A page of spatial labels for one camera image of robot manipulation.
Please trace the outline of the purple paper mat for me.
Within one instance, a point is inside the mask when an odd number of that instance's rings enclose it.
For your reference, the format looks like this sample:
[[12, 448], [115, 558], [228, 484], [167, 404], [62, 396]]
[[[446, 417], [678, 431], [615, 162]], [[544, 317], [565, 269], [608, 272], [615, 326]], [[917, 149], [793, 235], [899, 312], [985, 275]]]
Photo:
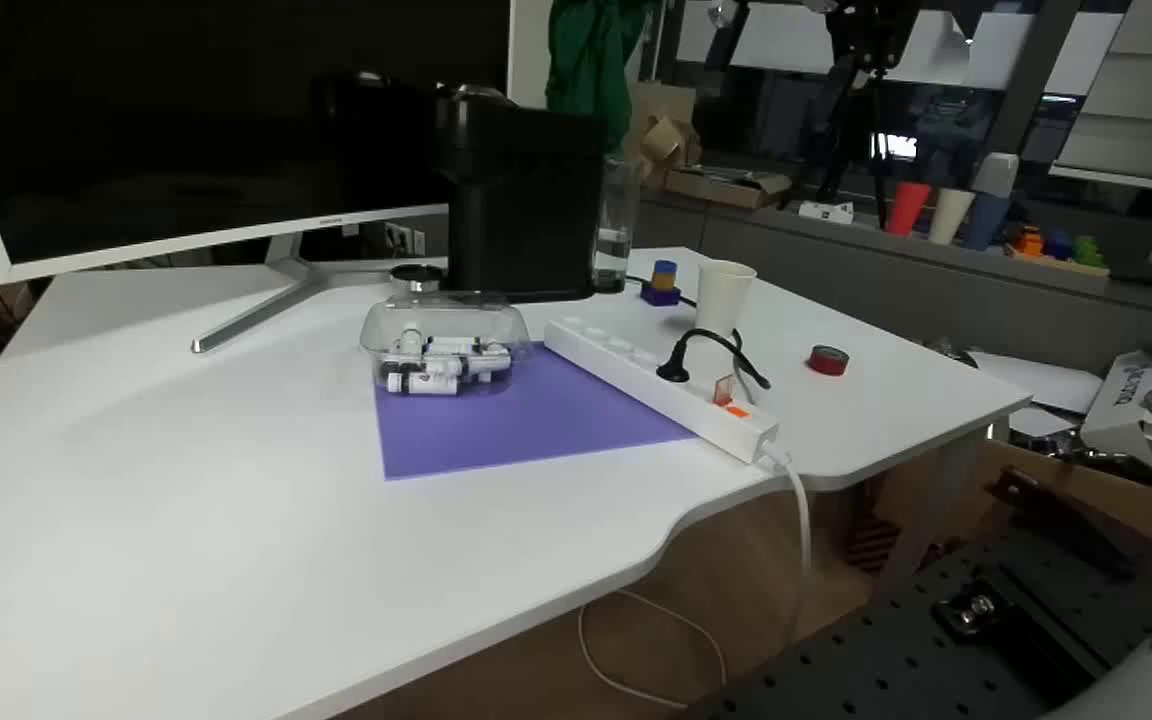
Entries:
[[527, 349], [513, 378], [484, 393], [378, 393], [376, 420], [389, 480], [683, 441], [678, 424], [549, 349]]

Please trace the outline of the black coffee machine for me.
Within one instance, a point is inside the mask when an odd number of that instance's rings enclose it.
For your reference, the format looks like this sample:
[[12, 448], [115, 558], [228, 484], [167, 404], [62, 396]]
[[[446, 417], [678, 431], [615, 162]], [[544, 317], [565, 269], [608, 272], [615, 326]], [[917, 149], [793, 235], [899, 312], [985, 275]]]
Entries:
[[598, 125], [458, 85], [434, 95], [434, 138], [451, 189], [446, 286], [503, 301], [589, 294]]

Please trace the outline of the white paper cup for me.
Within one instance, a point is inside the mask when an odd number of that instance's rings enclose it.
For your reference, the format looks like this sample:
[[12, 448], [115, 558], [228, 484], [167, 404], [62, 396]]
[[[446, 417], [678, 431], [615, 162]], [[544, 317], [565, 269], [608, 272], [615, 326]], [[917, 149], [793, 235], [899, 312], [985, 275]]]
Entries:
[[734, 260], [707, 260], [700, 269], [700, 293], [696, 293], [696, 324], [712, 330], [728, 330], [754, 284], [754, 272]]

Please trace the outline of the green hanging cloth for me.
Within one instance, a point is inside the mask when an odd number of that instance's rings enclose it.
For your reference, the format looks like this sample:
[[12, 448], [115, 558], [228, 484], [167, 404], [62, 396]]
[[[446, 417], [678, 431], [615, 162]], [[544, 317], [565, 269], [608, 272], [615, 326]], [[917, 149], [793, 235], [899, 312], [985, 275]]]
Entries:
[[660, 0], [553, 0], [544, 101], [558, 114], [589, 114], [615, 153], [627, 137], [627, 59]]

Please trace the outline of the red plastic cup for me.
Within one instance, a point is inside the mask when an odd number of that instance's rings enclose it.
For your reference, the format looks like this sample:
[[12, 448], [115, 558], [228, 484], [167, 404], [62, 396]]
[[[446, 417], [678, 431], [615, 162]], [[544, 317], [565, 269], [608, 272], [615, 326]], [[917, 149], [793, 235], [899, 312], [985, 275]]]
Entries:
[[922, 178], [899, 178], [896, 194], [888, 205], [885, 231], [888, 235], [907, 235], [918, 224], [918, 210], [929, 205], [931, 189]]

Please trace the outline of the white computer monitor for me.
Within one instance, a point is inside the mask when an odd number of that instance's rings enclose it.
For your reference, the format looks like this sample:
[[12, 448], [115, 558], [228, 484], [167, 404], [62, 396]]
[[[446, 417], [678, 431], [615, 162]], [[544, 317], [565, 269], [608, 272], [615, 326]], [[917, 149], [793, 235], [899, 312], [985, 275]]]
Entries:
[[513, 0], [0, 0], [0, 284], [434, 216]]

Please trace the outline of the blue and orange block toy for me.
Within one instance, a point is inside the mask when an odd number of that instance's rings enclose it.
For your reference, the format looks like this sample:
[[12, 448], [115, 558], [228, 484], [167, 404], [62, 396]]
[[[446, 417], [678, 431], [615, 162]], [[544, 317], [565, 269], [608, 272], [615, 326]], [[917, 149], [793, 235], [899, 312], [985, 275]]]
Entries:
[[651, 263], [651, 275], [647, 275], [638, 301], [651, 303], [651, 308], [672, 308], [678, 301], [675, 263], [672, 260], [656, 260]]

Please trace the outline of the clear water bottle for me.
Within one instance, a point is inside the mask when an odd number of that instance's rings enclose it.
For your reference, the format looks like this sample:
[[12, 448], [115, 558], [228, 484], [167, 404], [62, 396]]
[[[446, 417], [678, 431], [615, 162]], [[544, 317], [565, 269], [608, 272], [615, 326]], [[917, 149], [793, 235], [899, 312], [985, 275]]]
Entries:
[[627, 250], [636, 235], [638, 178], [622, 155], [605, 160], [598, 224], [592, 245], [592, 284], [620, 293], [627, 275]]

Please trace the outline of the black perforated breadboard plate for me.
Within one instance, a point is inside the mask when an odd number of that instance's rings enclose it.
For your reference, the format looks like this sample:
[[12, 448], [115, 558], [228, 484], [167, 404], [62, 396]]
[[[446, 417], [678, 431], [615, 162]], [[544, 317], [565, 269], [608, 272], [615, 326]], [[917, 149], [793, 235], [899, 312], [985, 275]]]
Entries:
[[1029, 531], [965, 548], [689, 709], [689, 720], [1039, 720], [1152, 639], [1152, 543], [1123, 567]]

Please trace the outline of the white power strip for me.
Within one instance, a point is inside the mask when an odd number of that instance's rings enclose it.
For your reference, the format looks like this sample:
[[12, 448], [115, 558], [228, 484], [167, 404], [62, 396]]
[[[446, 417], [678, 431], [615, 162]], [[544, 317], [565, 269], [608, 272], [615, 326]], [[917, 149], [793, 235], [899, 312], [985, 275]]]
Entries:
[[780, 431], [780, 420], [762, 409], [739, 400], [712, 404], [693, 385], [660, 378], [663, 352], [647, 352], [608, 324], [578, 317], [553, 321], [544, 349], [742, 462], [754, 462], [758, 448]]

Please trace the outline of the red emergency stop button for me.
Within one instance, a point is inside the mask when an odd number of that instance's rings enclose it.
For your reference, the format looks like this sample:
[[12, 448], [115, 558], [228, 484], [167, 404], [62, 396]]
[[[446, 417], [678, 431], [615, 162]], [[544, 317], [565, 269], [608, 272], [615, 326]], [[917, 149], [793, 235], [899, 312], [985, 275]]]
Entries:
[[813, 372], [821, 375], [843, 375], [849, 372], [849, 352], [833, 345], [813, 345], [807, 360]]

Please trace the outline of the cream plastic cup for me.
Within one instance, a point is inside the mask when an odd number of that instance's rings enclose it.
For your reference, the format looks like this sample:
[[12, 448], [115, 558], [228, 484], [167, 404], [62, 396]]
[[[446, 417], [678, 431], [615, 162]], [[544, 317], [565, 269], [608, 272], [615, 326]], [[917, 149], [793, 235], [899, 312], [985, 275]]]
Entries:
[[966, 189], [939, 189], [934, 192], [934, 206], [931, 206], [931, 228], [929, 228], [929, 241], [931, 245], [953, 245], [965, 216], [973, 206], [973, 192]]

